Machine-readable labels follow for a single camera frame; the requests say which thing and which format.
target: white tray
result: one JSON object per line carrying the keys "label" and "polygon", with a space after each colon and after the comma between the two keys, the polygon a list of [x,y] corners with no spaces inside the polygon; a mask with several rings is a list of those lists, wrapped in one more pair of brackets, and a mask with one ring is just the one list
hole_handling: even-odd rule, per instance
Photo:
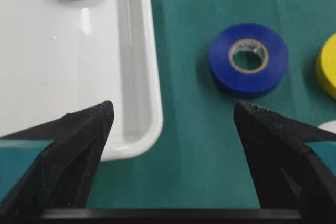
{"label": "white tray", "polygon": [[0,135],[110,100],[103,161],[155,143],[163,116],[151,0],[0,2]]}

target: black bar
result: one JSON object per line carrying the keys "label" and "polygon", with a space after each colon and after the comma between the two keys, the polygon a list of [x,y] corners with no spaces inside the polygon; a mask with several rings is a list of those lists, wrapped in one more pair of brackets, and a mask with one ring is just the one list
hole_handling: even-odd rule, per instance
{"label": "black bar", "polygon": [[297,210],[287,209],[46,209],[42,220],[101,219],[218,219],[242,223],[300,223]]}

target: yellow tape roll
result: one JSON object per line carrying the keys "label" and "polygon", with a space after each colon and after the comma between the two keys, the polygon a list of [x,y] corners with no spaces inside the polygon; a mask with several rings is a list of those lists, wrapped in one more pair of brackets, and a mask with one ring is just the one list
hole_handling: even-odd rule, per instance
{"label": "yellow tape roll", "polygon": [[322,48],[316,62],[316,75],[323,89],[336,99],[336,34]]}

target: tape roll core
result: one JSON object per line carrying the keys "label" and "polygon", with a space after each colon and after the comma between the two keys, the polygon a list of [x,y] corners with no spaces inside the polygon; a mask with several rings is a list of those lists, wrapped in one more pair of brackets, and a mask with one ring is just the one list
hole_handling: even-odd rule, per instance
{"label": "tape roll core", "polygon": [[[256,55],[258,55],[262,61],[262,64],[260,67],[253,69],[253,70],[247,70],[239,67],[235,64],[233,57],[236,53],[240,51],[249,51],[253,52]],[[240,41],[237,41],[234,43],[229,51],[229,61],[231,65],[239,72],[241,73],[257,73],[262,71],[265,66],[268,63],[268,51],[266,47],[259,41],[254,39],[242,39]]]}

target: green table surface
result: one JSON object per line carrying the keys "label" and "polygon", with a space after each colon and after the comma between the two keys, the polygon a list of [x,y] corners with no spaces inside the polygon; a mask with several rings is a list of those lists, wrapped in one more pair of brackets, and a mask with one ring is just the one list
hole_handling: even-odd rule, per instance
{"label": "green table surface", "polygon": [[207,62],[227,26],[253,22],[281,35],[289,69],[270,94],[251,102],[319,125],[336,103],[314,71],[336,31],[336,0],[152,0],[164,125],[145,154],[102,163],[88,207],[258,208],[233,122],[237,99],[220,92]]}

